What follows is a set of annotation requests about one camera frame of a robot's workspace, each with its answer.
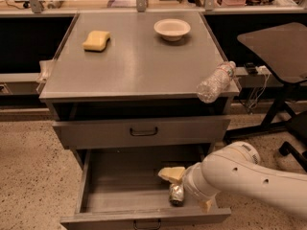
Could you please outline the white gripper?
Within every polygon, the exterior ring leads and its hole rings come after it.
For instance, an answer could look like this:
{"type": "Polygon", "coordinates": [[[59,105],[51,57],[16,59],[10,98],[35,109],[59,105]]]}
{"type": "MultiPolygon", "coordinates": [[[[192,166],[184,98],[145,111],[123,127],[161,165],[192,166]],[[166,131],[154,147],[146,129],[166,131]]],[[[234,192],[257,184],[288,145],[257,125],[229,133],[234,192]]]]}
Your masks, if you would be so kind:
{"type": "Polygon", "coordinates": [[[213,199],[220,190],[211,186],[202,175],[201,162],[188,167],[166,167],[159,171],[158,176],[173,184],[180,184],[194,199],[204,213],[212,207],[213,199]]]}

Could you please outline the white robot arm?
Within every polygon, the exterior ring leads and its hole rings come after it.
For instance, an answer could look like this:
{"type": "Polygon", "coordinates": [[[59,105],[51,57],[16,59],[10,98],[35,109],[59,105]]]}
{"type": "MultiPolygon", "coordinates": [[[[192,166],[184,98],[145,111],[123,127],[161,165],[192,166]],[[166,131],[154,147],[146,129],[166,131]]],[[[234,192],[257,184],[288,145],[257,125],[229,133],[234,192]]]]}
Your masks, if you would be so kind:
{"type": "Polygon", "coordinates": [[[213,151],[188,168],[163,168],[158,176],[181,185],[205,210],[216,194],[229,192],[307,219],[307,175],[261,166],[258,151],[246,142],[213,151]]]}

